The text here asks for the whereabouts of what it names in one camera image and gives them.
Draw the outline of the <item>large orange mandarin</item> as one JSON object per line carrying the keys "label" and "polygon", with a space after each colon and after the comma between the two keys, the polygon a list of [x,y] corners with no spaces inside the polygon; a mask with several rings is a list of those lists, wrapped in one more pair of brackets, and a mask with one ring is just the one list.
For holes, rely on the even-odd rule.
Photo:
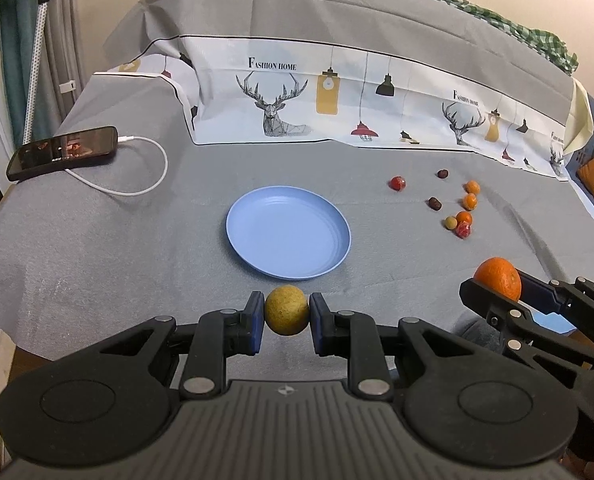
{"label": "large orange mandarin", "polygon": [[474,280],[490,288],[499,295],[518,301],[521,296],[521,279],[510,261],[493,257],[478,266]]}

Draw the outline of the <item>small orange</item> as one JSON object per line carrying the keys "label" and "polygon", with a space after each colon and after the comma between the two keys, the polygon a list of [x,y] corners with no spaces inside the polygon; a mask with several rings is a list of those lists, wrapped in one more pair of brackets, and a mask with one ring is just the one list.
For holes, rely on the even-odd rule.
{"label": "small orange", "polygon": [[480,185],[474,180],[470,180],[465,184],[465,190],[468,194],[478,195],[480,193]]}
{"label": "small orange", "polygon": [[467,193],[462,200],[463,207],[468,210],[472,211],[477,207],[478,198],[477,195],[474,193]]}
{"label": "small orange", "polygon": [[458,223],[466,223],[468,226],[472,225],[472,214],[469,211],[462,210],[456,215]]}

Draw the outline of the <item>yellow-green round fruit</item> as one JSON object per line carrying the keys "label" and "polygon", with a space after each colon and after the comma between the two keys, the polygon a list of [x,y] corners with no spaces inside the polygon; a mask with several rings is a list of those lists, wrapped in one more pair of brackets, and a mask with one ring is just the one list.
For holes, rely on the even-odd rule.
{"label": "yellow-green round fruit", "polygon": [[296,286],[276,287],[265,300],[265,322],[274,333],[295,336],[310,320],[306,295]]}

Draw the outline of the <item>red speckled fruit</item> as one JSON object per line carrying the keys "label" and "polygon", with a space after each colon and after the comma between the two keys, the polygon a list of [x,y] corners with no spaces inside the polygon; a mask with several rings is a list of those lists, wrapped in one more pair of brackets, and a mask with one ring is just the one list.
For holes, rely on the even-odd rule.
{"label": "red speckled fruit", "polygon": [[466,238],[472,233],[472,226],[467,222],[460,222],[455,228],[455,234],[460,238]]}

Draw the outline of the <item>small yellow-green fruit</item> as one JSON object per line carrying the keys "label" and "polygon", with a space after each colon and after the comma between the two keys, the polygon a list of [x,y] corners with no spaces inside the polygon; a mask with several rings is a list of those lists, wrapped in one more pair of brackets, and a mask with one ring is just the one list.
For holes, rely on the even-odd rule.
{"label": "small yellow-green fruit", "polygon": [[448,230],[453,231],[458,225],[457,218],[452,216],[446,217],[445,221],[443,221],[443,224]]}

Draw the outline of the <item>cream cloth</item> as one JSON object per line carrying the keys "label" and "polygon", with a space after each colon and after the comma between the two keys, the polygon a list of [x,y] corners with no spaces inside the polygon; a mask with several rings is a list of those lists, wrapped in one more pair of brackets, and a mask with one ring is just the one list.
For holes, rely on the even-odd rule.
{"label": "cream cloth", "polygon": [[576,78],[564,135],[564,155],[570,155],[585,145],[594,133],[594,119],[588,92]]}

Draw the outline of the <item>dark date near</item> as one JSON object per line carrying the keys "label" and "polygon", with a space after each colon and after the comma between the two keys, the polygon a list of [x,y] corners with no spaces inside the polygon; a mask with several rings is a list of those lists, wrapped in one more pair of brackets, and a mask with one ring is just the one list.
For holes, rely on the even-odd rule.
{"label": "dark date near", "polygon": [[440,200],[438,200],[438,198],[431,197],[428,200],[428,206],[431,207],[432,210],[440,210],[442,207],[442,203],[440,202]]}

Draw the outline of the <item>red cherry tomato far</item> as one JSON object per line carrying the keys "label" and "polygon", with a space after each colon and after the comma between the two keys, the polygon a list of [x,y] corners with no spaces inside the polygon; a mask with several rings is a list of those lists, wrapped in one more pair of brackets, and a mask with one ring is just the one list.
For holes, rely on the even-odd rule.
{"label": "red cherry tomato far", "polygon": [[401,192],[407,186],[407,182],[401,176],[396,176],[390,179],[389,186],[393,191]]}

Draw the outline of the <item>blue plastic plate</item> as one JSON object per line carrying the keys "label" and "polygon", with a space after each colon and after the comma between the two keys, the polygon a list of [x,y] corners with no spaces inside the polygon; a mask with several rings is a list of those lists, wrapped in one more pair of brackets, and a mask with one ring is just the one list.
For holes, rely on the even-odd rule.
{"label": "blue plastic plate", "polygon": [[235,200],[225,218],[225,234],[245,263],[284,281],[332,272],[352,243],[348,221],[334,204],[287,185],[256,188]]}

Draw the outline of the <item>black smartphone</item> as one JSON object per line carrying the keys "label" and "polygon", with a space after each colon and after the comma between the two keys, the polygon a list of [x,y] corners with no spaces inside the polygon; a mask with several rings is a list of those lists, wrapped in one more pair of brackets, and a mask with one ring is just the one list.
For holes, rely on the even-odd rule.
{"label": "black smartphone", "polygon": [[116,155],[118,138],[115,127],[105,126],[32,141],[13,154],[6,177],[16,182],[55,171],[106,164]]}

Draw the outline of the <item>grey printed sofa cover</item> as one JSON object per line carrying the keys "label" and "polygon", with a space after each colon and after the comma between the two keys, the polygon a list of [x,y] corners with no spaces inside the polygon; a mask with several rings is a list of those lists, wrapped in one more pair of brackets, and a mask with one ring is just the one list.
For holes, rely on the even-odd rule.
{"label": "grey printed sofa cover", "polygon": [[[127,143],[0,205],[0,328],[29,352],[193,322],[284,281],[225,234],[235,200],[273,185],[326,198],[352,236],[338,268],[290,282],[379,322],[457,330],[458,288],[493,256],[594,281],[594,219],[562,163],[572,78],[478,18],[435,0],[141,0],[105,48],[112,69],[61,131]],[[443,221],[470,180],[460,238]]]}

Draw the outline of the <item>teal curtain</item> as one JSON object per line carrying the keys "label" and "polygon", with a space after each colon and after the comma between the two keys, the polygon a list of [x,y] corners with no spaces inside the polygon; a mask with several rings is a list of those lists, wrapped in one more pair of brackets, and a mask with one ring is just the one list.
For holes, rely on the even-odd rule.
{"label": "teal curtain", "polygon": [[0,52],[14,148],[23,144],[38,0],[0,0]]}

